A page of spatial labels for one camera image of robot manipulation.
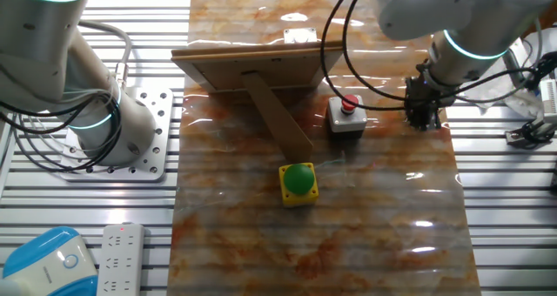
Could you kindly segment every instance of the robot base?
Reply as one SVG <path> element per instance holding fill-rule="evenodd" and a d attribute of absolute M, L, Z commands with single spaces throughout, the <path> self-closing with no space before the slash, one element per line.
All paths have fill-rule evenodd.
<path fill-rule="evenodd" d="M 169 89 L 156 89 L 138 87 L 135 90 L 136 100 L 145 104 L 155 118 L 156 135 L 151 146 L 133 163 L 127 166 L 101 166 L 96 165 L 88 171 L 82 170 L 75 173 L 61 173 L 61 177 L 69 182 L 158 182 L 164 176 L 166 163 L 166 149 L 170 135 L 172 91 Z M 68 130 L 65 143 L 70 147 L 79 147 L 77 135 Z M 82 151 L 64 148 L 64 154 L 75 156 L 74 159 L 62 157 L 61 164 L 79 166 L 86 158 Z"/>

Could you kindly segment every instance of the emergency stop button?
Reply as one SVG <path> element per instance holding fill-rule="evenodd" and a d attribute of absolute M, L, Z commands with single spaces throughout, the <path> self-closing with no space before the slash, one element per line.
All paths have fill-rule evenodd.
<path fill-rule="evenodd" d="M 359 104 L 358 97 L 354 95 L 346 95 L 345 99 L 354 102 L 355 104 Z M 349 104 L 345 100 L 342 100 L 342 107 L 340 108 L 345 114 L 353 114 L 354 110 L 356 110 L 356 106 L 354 104 Z"/>

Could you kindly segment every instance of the orange marble pattern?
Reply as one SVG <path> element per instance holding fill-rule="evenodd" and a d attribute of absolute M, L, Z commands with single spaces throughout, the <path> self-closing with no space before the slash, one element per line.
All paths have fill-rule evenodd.
<path fill-rule="evenodd" d="M 192 48 L 280 43 L 283 30 L 322 30 L 337 0 L 192 0 Z M 342 14 L 332 27 L 339 38 Z M 386 39 L 362 0 L 351 22 L 366 80 L 404 95 L 429 38 Z M 332 80 L 375 96 L 339 62 Z M 403 112 L 368 112 L 364 137 L 330 142 L 323 84 L 282 91 L 314 143 L 320 199 L 284 209 L 279 148 L 246 95 L 208 96 L 186 83 L 169 295 L 480 295 L 449 130 L 418 132 Z"/>

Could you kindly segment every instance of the white robotic arm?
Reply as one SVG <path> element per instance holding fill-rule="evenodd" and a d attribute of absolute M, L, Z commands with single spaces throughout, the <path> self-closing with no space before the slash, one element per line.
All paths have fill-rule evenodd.
<path fill-rule="evenodd" d="M 465 82 L 479 79 L 507 53 L 553 0 L 372 0 L 379 27 L 394 40 L 434 33 L 420 76 L 407 80 L 406 115 L 426 129 Z M 442 98 L 423 104 L 412 99 Z"/>
<path fill-rule="evenodd" d="M 76 91 L 110 94 L 121 112 L 121 133 L 100 164 L 126 165 L 150 147 L 155 122 L 145 106 L 118 88 L 77 30 L 86 1 L 0 0 L 0 101 L 25 111 L 63 111 L 94 97 L 68 101 Z M 111 118 L 106 104 L 94 100 L 70 128 L 83 149 L 97 153 L 112 136 Z"/>

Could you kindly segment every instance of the white power strip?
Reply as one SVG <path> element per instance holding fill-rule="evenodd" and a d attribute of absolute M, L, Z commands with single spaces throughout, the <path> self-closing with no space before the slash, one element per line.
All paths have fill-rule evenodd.
<path fill-rule="evenodd" d="M 104 228 L 97 296 L 139 295 L 143 238 L 142 225 L 108 225 Z"/>

